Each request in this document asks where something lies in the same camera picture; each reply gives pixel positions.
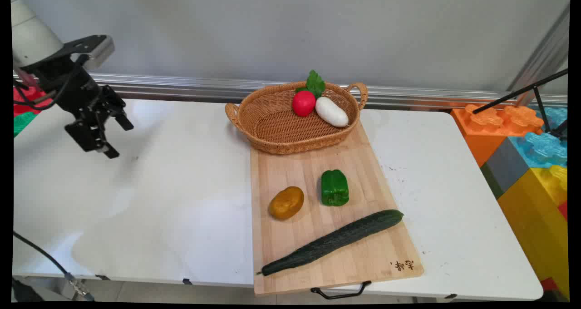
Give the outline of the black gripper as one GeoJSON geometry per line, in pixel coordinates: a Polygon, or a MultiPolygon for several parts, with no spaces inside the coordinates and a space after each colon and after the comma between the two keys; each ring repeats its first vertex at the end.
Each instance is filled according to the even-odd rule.
{"type": "Polygon", "coordinates": [[[58,105],[64,111],[74,115],[75,121],[64,126],[65,131],[85,152],[101,152],[108,158],[117,158],[119,152],[107,141],[104,123],[108,115],[115,118],[125,131],[133,129],[133,124],[125,113],[125,101],[114,92],[113,88],[104,85],[101,88],[84,69],[89,61],[88,55],[79,56],[73,61],[70,56],[44,59],[35,64],[23,67],[25,73],[37,77],[40,88],[52,100],[48,105],[40,106],[25,96],[24,84],[20,84],[21,105],[34,110],[48,110],[58,105]],[[98,98],[107,110],[104,115],[98,98]]]}

